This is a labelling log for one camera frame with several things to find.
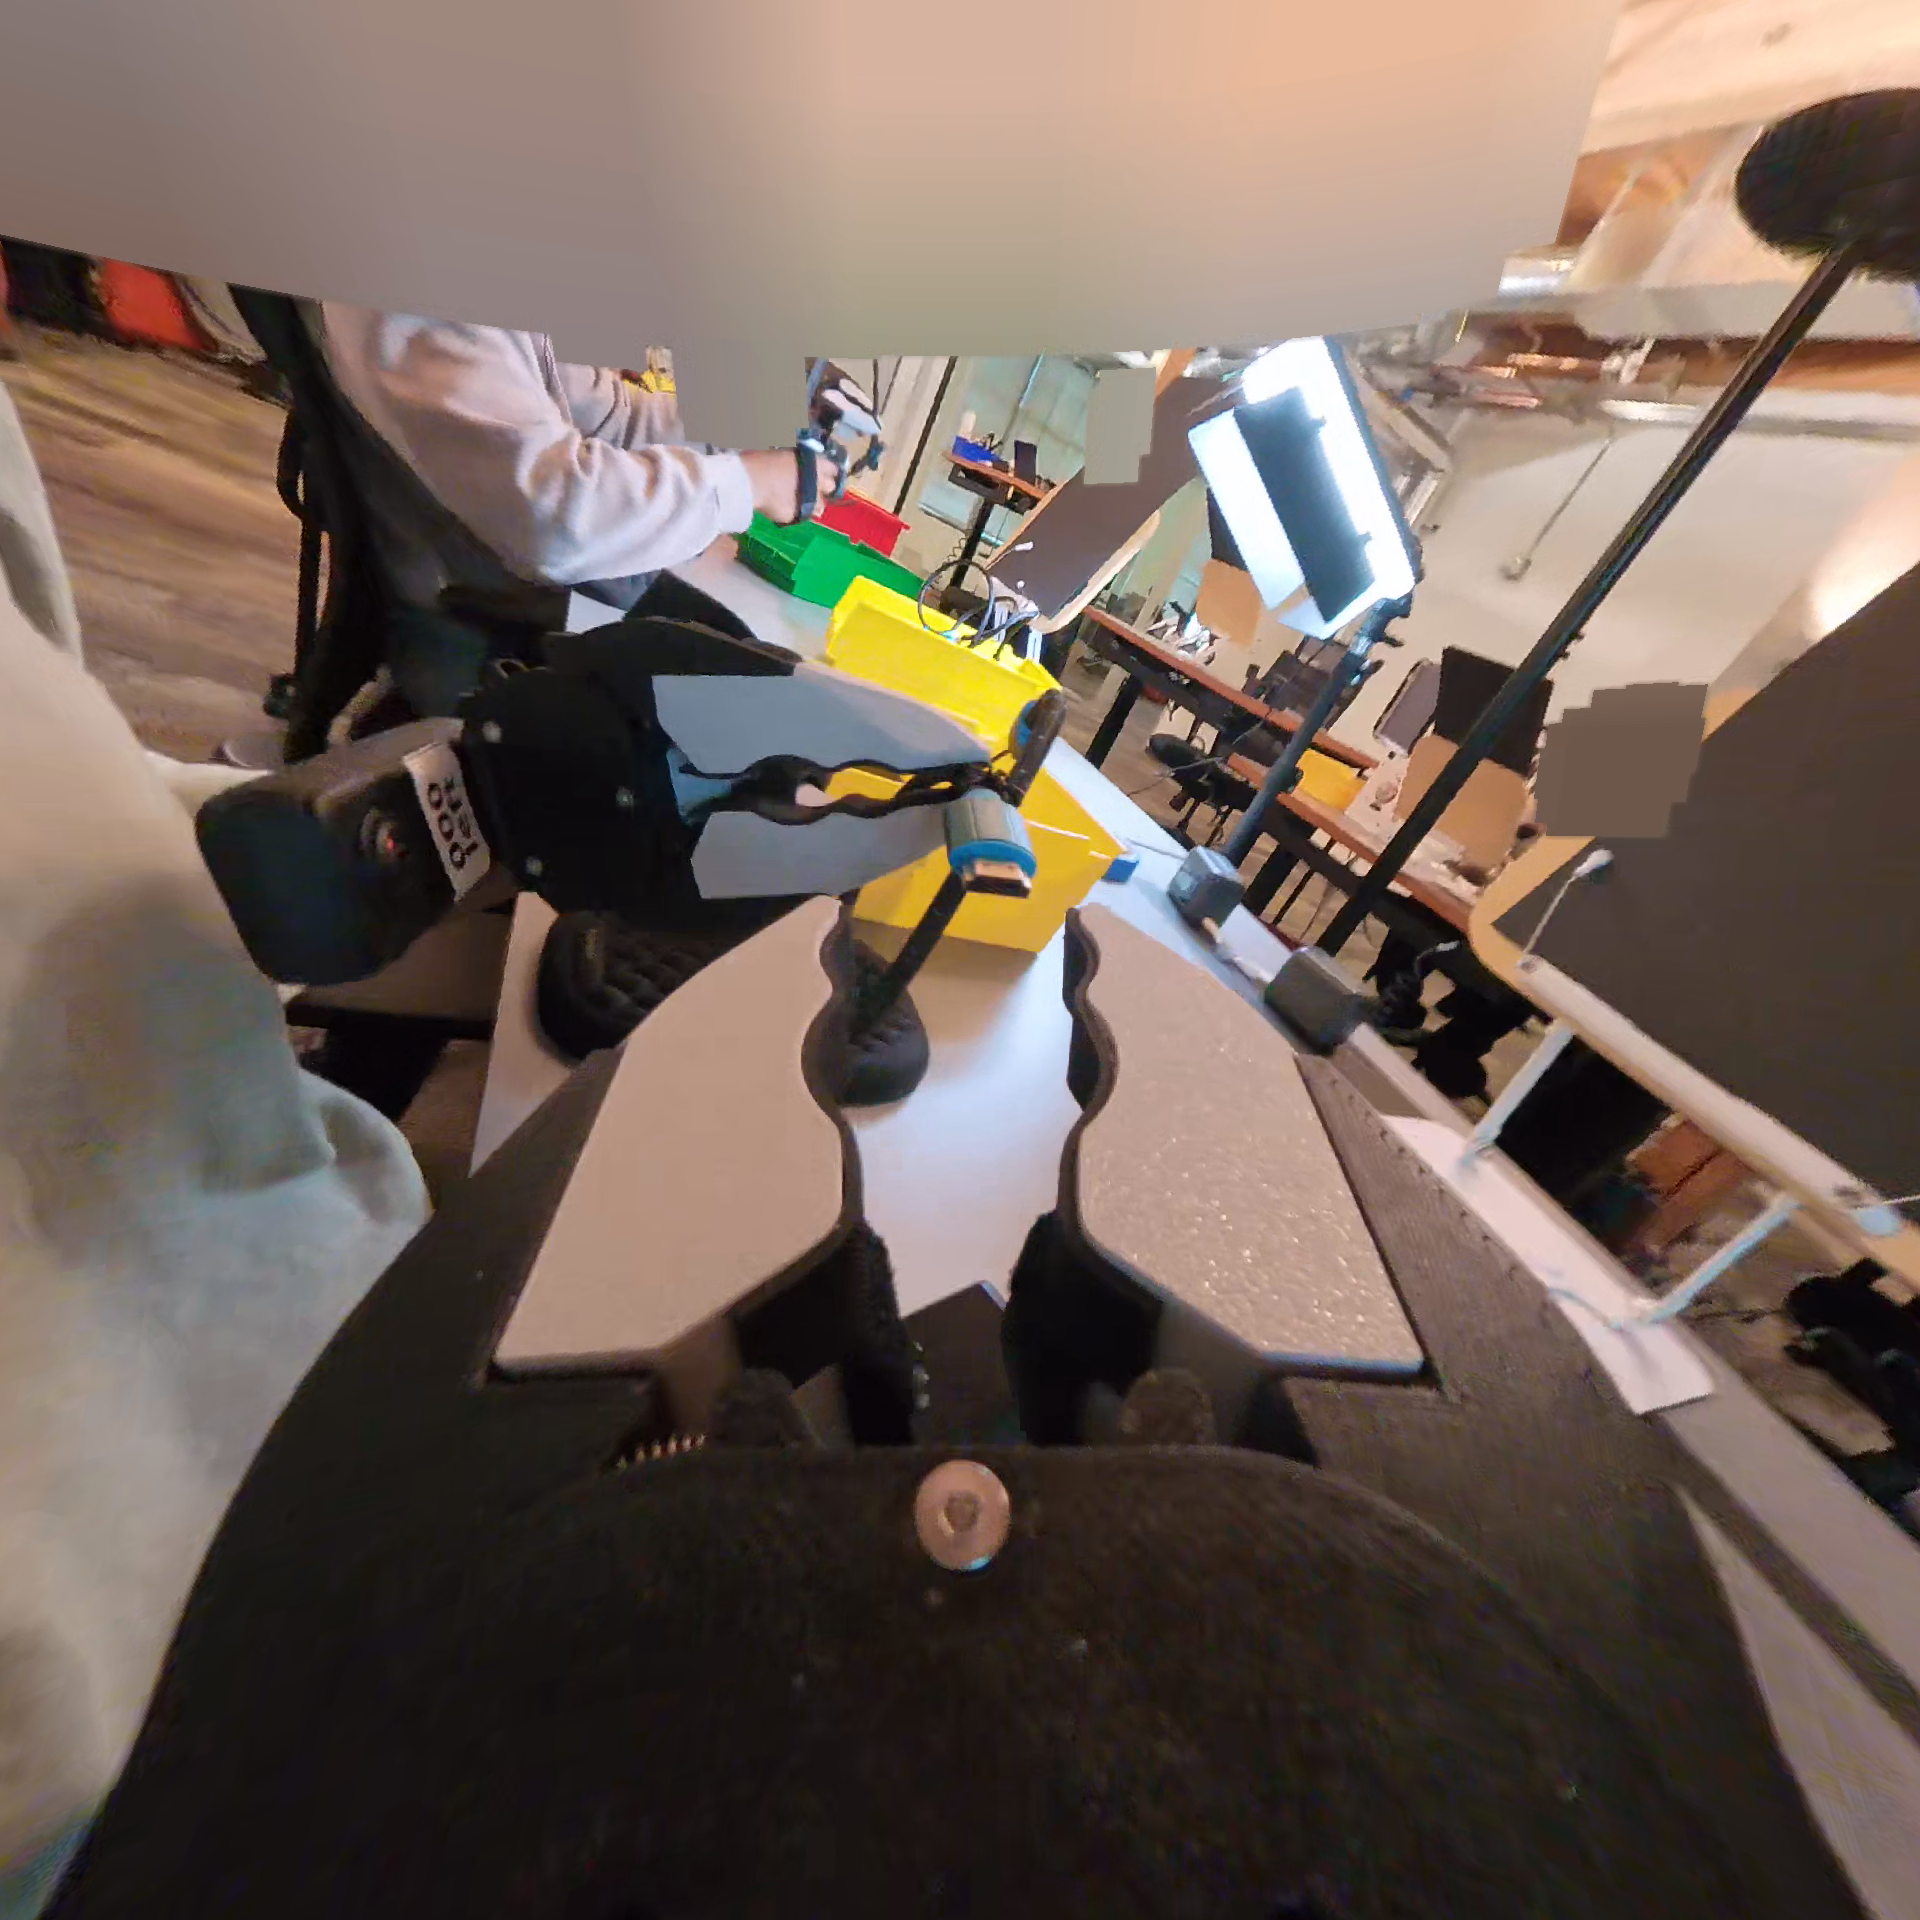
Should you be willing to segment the black board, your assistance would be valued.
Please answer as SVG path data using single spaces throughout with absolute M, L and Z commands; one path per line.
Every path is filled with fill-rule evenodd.
M 1863 1187 L 1917 1182 L 1917 574 L 1701 743 L 1665 834 L 1572 885 L 1547 971 Z
M 1121 549 L 1197 478 L 1188 434 L 1229 388 L 1229 377 L 1191 373 L 1167 384 L 1155 397 L 1136 476 L 1093 483 L 1084 469 L 1074 471 L 1024 517 L 1015 549 L 996 557 L 991 574 L 1033 602 L 1039 616 L 1061 616 L 1084 592 L 1098 589 L 1118 569 Z

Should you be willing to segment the studio light panel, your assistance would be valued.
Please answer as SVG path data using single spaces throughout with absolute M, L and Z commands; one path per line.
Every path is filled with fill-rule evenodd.
M 1409 608 L 1422 544 L 1331 338 L 1262 352 L 1186 440 L 1237 565 L 1281 623 L 1330 637 Z

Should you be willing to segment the black boom pole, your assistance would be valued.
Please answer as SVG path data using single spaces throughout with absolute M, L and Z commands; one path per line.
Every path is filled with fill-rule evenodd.
M 1513 715 L 1551 677 L 1572 646 L 1583 636 L 1598 608 L 1620 585 L 1622 576 L 1644 551 L 1644 546 L 1663 527 L 1667 516 L 1691 489 L 1715 452 L 1743 422 L 1764 388 L 1781 371 L 1792 352 L 1809 333 L 1812 324 L 1836 299 L 1848 278 L 1861 267 L 1866 252 L 1867 241 L 1853 235 L 1816 261 L 1765 336 L 1753 343 L 1719 395 L 1691 425 L 1685 442 L 1628 516 L 1622 530 L 1572 587 L 1572 593 L 1553 612 L 1547 628 L 1535 637 L 1524 660 L 1505 675 L 1463 742 L 1451 750 L 1428 789 L 1406 811 L 1401 825 L 1372 855 L 1344 906 L 1323 928 L 1319 940 L 1323 952 L 1338 955 L 1387 898 L 1392 884 L 1401 878 L 1422 840 L 1438 825 L 1478 766 L 1498 746 Z

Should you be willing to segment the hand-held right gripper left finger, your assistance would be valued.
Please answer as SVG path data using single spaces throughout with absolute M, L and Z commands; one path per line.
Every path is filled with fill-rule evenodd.
M 812 895 L 675 985 L 622 1046 L 492 1347 L 514 1381 L 648 1375 L 670 1412 L 729 1381 L 836 1377 L 913 1405 L 840 1088 L 858 983 Z

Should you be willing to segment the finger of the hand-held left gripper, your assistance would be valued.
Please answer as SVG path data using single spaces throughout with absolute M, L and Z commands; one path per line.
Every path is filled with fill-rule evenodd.
M 681 798 L 761 781 L 817 788 L 843 770 L 881 777 L 986 766 L 996 748 L 948 711 L 822 664 L 785 673 L 655 673 L 653 715 Z
M 702 903 L 858 894 L 945 843 L 945 798 L 906 805 L 883 795 L 870 818 L 829 811 L 812 823 L 722 808 L 732 798 L 722 788 L 697 798 L 687 808 L 689 884 Z

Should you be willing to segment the yellow plastic bin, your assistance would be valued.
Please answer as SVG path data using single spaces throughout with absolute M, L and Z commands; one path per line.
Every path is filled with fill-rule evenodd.
M 853 578 L 827 613 L 823 660 L 984 740 L 1006 738 L 1030 703 L 1059 687 L 1009 639 L 979 637 L 969 623 L 871 578 Z
M 1024 898 L 969 894 L 948 937 L 988 948 L 1042 952 L 1067 910 L 1103 882 L 1115 860 L 1134 854 L 1136 805 L 1064 740 L 1053 742 L 1020 808 L 1035 876 Z M 923 857 L 867 882 L 853 898 L 860 922 L 910 932 L 948 878 L 948 843 L 932 827 Z

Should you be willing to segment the black mesh pad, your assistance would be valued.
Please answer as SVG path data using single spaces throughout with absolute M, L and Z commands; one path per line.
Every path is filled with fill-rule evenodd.
M 747 940 L 753 928 L 661 930 L 612 914 L 570 911 L 545 930 L 534 1017 L 547 1048 L 570 1064 L 627 1040 L 660 1004 Z M 837 1051 L 836 1096 L 863 1110 L 912 1096 L 932 1061 L 923 1019 L 899 994 Z

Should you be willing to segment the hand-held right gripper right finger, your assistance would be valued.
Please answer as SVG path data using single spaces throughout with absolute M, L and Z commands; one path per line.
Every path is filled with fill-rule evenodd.
M 1061 965 L 1076 1114 L 1009 1282 L 1018 1402 L 1121 1402 L 1166 1371 L 1211 1404 L 1290 1377 L 1419 1379 L 1428 1356 L 1306 1060 L 1114 908 L 1067 914 Z

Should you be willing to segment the green plastic bin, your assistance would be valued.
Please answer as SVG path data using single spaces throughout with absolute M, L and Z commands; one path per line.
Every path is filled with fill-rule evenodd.
M 920 574 L 820 519 L 780 524 L 755 513 L 734 549 L 757 578 L 815 608 L 836 608 L 853 580 L 871 580 L 910 602 L 923 587 Z

